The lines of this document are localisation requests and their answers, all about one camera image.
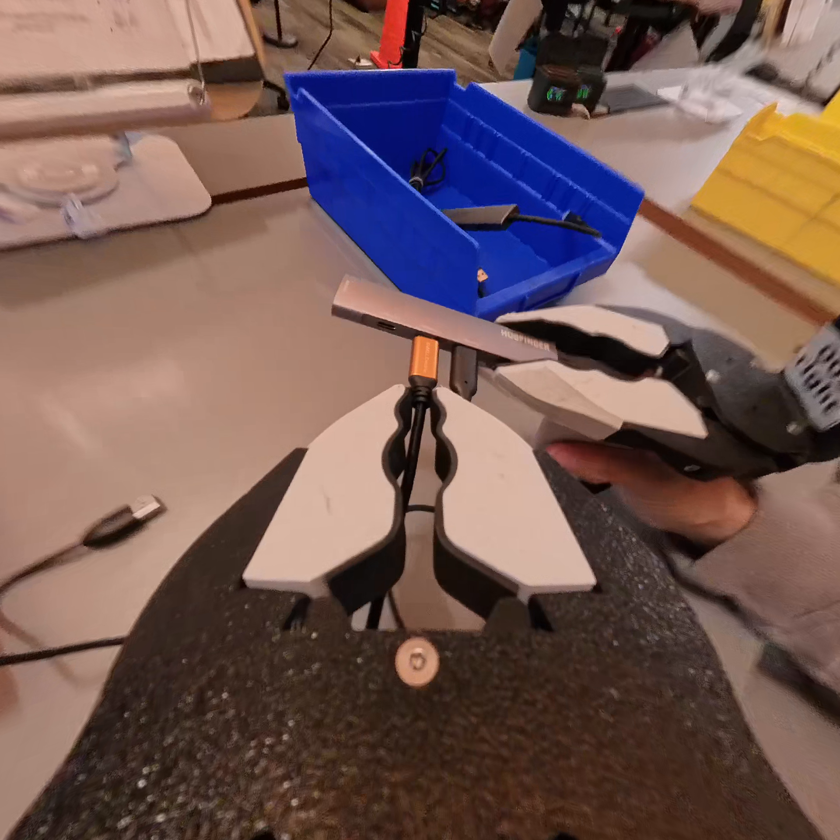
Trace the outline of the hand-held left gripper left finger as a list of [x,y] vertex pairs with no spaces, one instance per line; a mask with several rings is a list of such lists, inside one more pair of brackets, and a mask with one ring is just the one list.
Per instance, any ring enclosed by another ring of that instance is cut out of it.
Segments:
[[403,494],[411,393],[394,385],[308,447],[243,581],[250,589],[331,596],[348,614],[403,574]]

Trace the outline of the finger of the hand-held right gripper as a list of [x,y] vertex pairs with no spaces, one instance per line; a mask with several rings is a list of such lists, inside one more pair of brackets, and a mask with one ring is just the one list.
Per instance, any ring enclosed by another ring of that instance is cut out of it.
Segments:
[[496,324],[551,344],[563,364],[626,381],[657,375],[672,350],[661,325],[595,305],[508,313]]
[[708,437],[700,410],[659,378],[629,381],[549,360],[501,365],[490,378],[542,417],[533,439],[537,449],[565,442],[604,443],[620,432]]

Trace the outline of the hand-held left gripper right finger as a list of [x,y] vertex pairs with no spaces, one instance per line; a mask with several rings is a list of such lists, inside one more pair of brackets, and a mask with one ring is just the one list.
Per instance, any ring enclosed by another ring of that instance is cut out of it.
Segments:
[[483,408],[439,387],[432,403],[434,574],[487,620],[506,599],[591,592],[585,553],[534,451]]

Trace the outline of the grey USB hub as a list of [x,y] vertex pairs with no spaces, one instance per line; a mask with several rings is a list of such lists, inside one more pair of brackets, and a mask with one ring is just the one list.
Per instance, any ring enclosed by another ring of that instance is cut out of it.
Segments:
[[530,215],[523,213],[515,204],[443,208],[441,212],[464,230],[504,231],[514,224],[537,224],[594,238],[602,236],[599,230],[575,213],[567,213],[562,218]]
[[406,340],[433,339],[447,352],[473,350],[488,369],[560,359],[550,342],[351,276],[339,284],[331,314]]

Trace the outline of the blue plastic bin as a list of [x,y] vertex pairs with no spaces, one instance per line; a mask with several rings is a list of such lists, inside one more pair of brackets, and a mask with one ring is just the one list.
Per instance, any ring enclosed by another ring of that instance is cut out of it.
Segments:
[[[405,294],[494,321],[606,273],[644,190],[453,70],[285,77],[311,197]],[[443,208],[572,213],[600,238],[514,224],[464,230]]]

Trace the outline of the person's right forearm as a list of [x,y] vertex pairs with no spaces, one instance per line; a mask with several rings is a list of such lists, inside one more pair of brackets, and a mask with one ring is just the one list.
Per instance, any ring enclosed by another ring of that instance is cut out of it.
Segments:
[[764,640],[770,671],[838,708],[838,468],[801,493],[745,489],[754,511],[735,535],[708,548],[668,533],[661,550],[677,579],[727,604]]

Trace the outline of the person's right hand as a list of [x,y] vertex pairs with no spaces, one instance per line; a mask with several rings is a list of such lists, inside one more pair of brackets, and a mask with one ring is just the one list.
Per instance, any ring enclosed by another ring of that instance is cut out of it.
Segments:
[[649,527],[705,549],[746,529],[758,510],[754,494],[737,480],[692,479],[642,450],[557,442],[547,453],[576,478],[609,485]]

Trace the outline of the yellow plastic bin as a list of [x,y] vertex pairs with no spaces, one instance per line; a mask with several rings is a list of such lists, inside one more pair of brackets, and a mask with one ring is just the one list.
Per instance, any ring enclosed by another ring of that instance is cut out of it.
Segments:
[[691,207],[838,286],[839,97],[815,116],[758,112]]

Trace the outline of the grey flat tablet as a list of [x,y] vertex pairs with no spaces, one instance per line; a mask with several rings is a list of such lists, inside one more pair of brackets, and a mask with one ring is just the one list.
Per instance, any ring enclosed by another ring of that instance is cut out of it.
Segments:
[[669,100],[638,85],[607,87],[597,108],[606,115],[667,107]]

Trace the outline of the black battery charger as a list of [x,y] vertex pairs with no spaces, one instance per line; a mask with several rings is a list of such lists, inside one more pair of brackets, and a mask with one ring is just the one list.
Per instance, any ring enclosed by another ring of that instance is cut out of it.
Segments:
[[566,117],[575,107],[592,114],[606,89],[602,68],[610,42],[600,35],[547,34],[539,42],[528,108]]

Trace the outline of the clear plastic bag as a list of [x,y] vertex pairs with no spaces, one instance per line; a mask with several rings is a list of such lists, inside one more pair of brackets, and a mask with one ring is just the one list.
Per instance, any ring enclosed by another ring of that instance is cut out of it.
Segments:
[[683,81],[655,92],[678,111],[708,124],[753,116],[778,100],[750,78],[717,69],[693,70]]

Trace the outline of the orange traffic cone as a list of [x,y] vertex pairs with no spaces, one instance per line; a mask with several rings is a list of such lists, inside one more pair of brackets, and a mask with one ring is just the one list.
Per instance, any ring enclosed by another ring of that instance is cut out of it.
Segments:
[[381,40],[378,49],[371,51],[371,62],[376,68],[400,69],[403,67],[403,50],[410,1],[387,1]]

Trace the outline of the acrylic sign holder with sheet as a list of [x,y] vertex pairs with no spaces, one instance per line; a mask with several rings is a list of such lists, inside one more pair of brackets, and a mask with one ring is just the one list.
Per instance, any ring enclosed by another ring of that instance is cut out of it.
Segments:
[[2,250],[204,214],[159,129],[245,115],[260,41],[244,2],[1,2]]

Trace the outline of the thin black floor stand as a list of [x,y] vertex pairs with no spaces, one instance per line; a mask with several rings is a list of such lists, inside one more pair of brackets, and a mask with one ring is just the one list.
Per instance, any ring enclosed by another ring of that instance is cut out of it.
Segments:
[[273,34],[264,35],[264,41],[268,46],[277,49],[294,49],[298,47],[298,38],[291,33],[284,31],[281,22],[280,1],[272,1],[275,31]]

